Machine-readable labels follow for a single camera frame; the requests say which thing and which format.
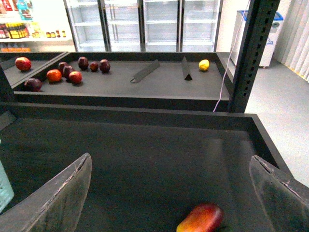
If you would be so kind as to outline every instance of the glass door fridge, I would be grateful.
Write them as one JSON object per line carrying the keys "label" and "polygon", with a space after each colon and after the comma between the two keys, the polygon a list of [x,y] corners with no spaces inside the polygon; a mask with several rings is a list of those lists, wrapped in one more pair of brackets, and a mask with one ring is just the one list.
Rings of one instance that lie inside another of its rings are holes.
{"label": "glass door fridge", "polygon": [[220,0],[182,0],[184,8],[181,50],[213,52],[217,33]]}
{"label": "glass door fridge", "polygon": [[147,52],[176,52],[180,0],[144,0]]}
{"label": "glass door fridge", "polygon": [[76,50],[106,51],[100,6],[97,0],[64,0],[69,13]]}
{"label": "glass door fridge", "polygon": [[137,0],[105,0],[111,51],[140,52],[140,26]]}

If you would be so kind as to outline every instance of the light blue crate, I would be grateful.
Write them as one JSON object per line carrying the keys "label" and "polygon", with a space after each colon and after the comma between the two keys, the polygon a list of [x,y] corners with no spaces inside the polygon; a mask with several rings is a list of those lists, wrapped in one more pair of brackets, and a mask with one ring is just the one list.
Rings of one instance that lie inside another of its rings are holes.
{"label": "light blue crate", "polygon": [[10,181],[0,161],[0,213],[14,196]]}

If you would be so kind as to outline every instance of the curtain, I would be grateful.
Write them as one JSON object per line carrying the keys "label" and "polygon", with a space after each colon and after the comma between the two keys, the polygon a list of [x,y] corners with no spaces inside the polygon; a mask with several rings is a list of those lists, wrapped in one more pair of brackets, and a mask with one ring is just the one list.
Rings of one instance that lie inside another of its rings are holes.
{"label": "curtain", "polygon": [[291,2],[274,57],[309,82],[309,0]]}

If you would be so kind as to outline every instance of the floor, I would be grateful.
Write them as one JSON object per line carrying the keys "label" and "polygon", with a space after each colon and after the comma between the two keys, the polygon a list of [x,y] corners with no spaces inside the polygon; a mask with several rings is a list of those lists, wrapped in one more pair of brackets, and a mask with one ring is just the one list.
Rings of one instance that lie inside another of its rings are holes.
{"label": "floor", "polygon": [[295,179],[309,187],[309,83],[272,60],[257,72],[246,113],[259,116]]}

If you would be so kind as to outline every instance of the yellow fruit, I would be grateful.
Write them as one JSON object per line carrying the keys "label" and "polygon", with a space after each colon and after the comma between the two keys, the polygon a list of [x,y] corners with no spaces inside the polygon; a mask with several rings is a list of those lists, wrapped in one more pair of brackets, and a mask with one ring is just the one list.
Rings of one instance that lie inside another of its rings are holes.
{"label": "yellow fruit", "polygon": [[199,63],[198,66],[200,70],[207,71],[209,68],[209,61],[207,59],[204,59]]}

